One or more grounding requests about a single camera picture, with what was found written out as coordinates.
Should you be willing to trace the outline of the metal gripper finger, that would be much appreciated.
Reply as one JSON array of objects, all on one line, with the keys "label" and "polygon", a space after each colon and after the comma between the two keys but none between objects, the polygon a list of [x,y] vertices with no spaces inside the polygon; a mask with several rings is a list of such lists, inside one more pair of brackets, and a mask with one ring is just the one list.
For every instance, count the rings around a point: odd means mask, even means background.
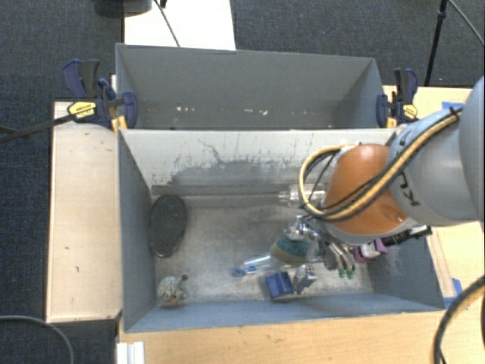
[{"label": "metal gripper finger", "polygon": [[286,238],[290,241],[311,242],[317,238],[317,234],[312,230],[308,223],[301,218],[297,218],[287,229]]},{"label": "metal gripper finger", "polygon": [[296,293],[302,293],[305,288],[313,285],[318,279],[313,265],[300,265],[293,275],[293,288]]}]

